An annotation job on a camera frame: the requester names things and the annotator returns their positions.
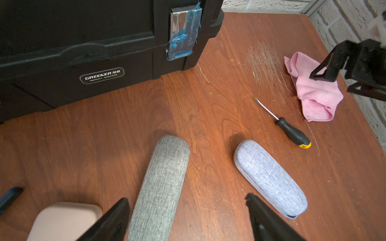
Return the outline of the pink microfibre cloth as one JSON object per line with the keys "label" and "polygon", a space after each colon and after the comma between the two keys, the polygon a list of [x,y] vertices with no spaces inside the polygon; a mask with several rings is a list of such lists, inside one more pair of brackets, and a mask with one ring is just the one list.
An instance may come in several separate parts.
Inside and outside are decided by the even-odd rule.
{"label": "pink microfibre cloth", "polygon": [[291,58],[283,59],[287,72],[293,79],[306,121],[333,120],[337,106],[343,100],[337,82],[310,79],[311,72],[320,63],[302,52],[296,52]]}

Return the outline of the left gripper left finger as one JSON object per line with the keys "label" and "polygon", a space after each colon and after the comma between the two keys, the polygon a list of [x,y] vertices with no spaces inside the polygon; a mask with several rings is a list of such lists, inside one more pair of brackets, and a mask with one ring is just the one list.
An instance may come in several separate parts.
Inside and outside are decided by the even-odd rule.
{"label": "left gripper left finger", "polygon": [[128,228],[130,206],[121,198],[77,241],[123,241]]}

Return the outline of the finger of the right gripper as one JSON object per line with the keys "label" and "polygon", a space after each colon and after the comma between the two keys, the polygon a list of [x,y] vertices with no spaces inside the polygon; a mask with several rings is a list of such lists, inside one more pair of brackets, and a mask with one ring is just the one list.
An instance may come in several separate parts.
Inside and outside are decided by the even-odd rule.
{"label": "finger of the right gripper", "polygon": [[334,47],[325,60],[311,72],[310,79],[335,82],[339,71],[344,68],[349,56],[350,41],[346,40]]}
{"label": "finger of the right gripper", "polygon": [[347,92],[376,99],[376,100],[380,100],[383,102],[386,101],[385,90],[372,87],[366,83],[356,82],[347,88]]}

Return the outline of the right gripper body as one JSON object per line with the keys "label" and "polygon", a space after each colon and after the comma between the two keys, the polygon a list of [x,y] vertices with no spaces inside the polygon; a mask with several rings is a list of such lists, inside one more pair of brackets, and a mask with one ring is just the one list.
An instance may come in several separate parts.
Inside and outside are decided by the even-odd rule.
{"label": "right gripper body", "polygon": [[348,45],[345,78],[356,81],[348,90],[386,89],[386,12],[370,23],[369,32],[376,40],[345,41]]}

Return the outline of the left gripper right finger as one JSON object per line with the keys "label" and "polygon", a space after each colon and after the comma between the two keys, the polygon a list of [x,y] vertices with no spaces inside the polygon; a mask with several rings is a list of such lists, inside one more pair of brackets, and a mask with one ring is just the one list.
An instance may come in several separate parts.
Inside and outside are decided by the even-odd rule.
{"label": "left gripper right finger", "polygon": [[245,200],[256,241],[305,241],[259,197],[249,193]]}

